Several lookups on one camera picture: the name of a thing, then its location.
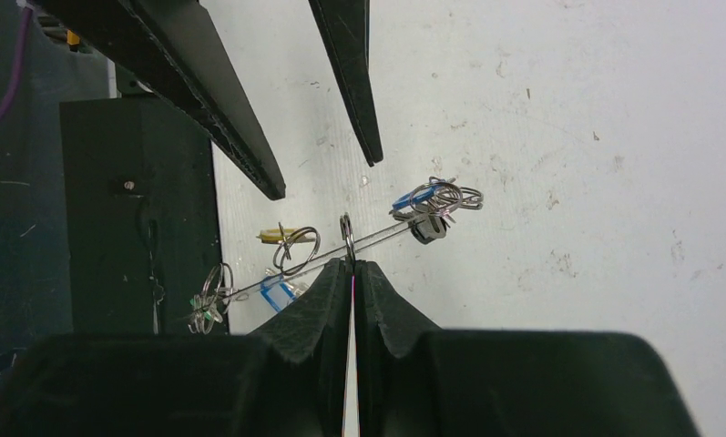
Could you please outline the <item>yellow tagged key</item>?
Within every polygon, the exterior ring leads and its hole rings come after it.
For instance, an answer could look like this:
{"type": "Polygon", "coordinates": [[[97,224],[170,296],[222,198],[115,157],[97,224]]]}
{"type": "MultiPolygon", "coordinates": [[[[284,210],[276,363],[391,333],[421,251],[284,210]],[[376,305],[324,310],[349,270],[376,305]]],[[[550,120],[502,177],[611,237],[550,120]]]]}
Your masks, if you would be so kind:
{"type": "Polygon", "coordinates": [[[278,245],[285,239],[295,243],[314,242],[313,232],[303,233],[298,237],[292,237],[291,234],[297,232],[298,229],[262,229],[256,238],[263,244],[278,245]]]}

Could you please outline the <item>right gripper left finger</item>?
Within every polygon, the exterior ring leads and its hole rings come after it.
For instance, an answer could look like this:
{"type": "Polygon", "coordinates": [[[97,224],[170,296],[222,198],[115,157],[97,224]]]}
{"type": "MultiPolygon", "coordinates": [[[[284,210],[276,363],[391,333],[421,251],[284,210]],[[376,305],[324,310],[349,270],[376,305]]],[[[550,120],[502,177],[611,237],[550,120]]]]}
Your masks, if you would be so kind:
{"type": "Polygon", "coordinates": [[[59,335],[0,391],[0,436],[338,436],[350,261],[242,335],[59,335]]]}

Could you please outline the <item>blue tagged key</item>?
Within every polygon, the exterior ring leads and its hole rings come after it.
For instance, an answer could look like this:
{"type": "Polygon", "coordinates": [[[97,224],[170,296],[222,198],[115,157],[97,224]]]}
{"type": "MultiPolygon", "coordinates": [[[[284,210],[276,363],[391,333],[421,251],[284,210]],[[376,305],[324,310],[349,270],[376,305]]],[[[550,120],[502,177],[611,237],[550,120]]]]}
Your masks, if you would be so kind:
{"type": "Polygon", "coordinates": [[[259,293],[276,312],[280,312],[296,301],[308,288],[305,283],[297,283],[278,276],[264,279],[260,283],[259,293]]]}
{"type": "Polygon", "coordinates": [[[438,191],[444,187],[445,183],[441,179],[424,183],[398,198],[392,204],[392,208],[389,213],[394,214],[395,212],[402,211],[405,208],[422,212],[426,212],[428,210],[440,210],[441,208],[444,208],[444,205],[437,199],[436,195],[438,191]]]}

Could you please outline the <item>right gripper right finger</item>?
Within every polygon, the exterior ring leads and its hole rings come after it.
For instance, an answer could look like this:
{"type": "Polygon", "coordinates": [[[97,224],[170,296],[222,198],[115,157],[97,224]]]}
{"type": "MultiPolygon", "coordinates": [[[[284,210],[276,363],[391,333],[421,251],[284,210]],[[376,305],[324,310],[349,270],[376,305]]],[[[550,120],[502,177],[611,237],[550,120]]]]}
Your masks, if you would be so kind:
{"type": "Polygon", "coordinates": [[[659,354],[607,331],[450,330],[354,269],[363,436],[695,436],[659,354]]]}

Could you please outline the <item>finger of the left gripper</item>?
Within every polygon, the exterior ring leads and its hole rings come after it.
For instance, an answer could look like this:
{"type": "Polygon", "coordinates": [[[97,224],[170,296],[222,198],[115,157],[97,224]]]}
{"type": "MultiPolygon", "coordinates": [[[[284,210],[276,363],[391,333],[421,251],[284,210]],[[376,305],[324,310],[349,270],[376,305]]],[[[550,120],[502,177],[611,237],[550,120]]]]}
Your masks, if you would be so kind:
{"type": "Polygon", "coordinates": [[[197,1],[39,1],[203,129],[268,199],[286,185],[208,10],[197,1]]]}
{"type": "Polygon", "coordinates": [[[369,74],[370,2],[310,0],[341,97],[369,166],[383,160],[383,147],[369,74]]]}

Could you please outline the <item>metal key ring plate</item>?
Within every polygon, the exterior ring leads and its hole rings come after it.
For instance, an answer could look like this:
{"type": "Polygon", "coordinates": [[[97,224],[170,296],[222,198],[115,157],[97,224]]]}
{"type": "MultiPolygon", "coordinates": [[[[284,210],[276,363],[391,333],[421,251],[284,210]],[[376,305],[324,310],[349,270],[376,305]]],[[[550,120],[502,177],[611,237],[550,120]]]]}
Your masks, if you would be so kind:
{"type": "Polygon", "coordinates": [[[353,235],[353,227],[350,215],[344,213],[340,217],[341,240],[339,247],[322,250],[322,240],[320,231],[312,226],[304,226],[297,228],[298,231],[291,234],[292,237],[298,237],[303,233],[313,232],[314,242],[295,243],[285,239],[278,245],[273,245],[275,250],[271,258],[271,268],[266,271],[263,279],[243,288],[236,288],[233,281],[233,269],[224,262],[219,263],[212,268],[203,282],[201,296],[208,296],[215,299],[215,308],[212,315],[215,321],[205,321],[195,323],[191,320],[191,313],[188,317],[188,329],[192,334],[210,334],[213,329],[228,321],[229,310],[236,302],[247,300],[250,296],[256,295],[264,298],[259,293],[260,283],[267,278],[275,278],[282,276],[287,280],[297,282],[298,278],[304,277],[322,268],[322,266],[330,259],[354,260],[360,252],[372,248],[376,245],[384,243],[389,239],[409,233],[410,226],[415,219],[423,215],[431,215],[443,218],[447,225],[455,223],[452,215],[460,210],[480,210],[484,206],[485,196],[482,191],[477,188],[460,186],[455,183],[454,178],[443,179],[432,176],[427,182],[433,182],[441,179],[445,183],[445,187],[440,189],[436,195],[441,201],[444,208],[440,210],[428,210],[426,212],[411,210],[405,208],[402,211],[389,213],[389,217],[394,223],[384,229],[375,231],[364,237],[356,238],[353,235]]]}

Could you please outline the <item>black tagged key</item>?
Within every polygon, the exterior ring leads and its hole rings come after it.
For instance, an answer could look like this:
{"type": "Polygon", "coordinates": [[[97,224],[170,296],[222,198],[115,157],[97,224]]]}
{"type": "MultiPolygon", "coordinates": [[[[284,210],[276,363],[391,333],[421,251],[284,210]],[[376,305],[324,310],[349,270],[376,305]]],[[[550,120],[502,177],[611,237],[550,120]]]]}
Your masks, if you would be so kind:
{"type": "Polygon", "coordinates": [[[449,226],[443,218],[429,214],[415,219],[410,226],[413,237],[423,245],[445,238],[448,229],[449,226]]]}

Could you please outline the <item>green tagged key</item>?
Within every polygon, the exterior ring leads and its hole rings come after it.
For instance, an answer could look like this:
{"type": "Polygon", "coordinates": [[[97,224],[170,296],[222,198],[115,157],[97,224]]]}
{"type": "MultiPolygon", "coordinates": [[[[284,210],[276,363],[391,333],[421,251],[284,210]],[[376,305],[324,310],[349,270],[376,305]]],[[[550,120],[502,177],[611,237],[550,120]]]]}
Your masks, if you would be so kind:
{"type": "Polygon", "coordinates": [[[189,304],[192,307],[191,320],[195,323],[215,321],[212,310],[215,308],[215,299],[208,296],[194,295],[189,304]]]}

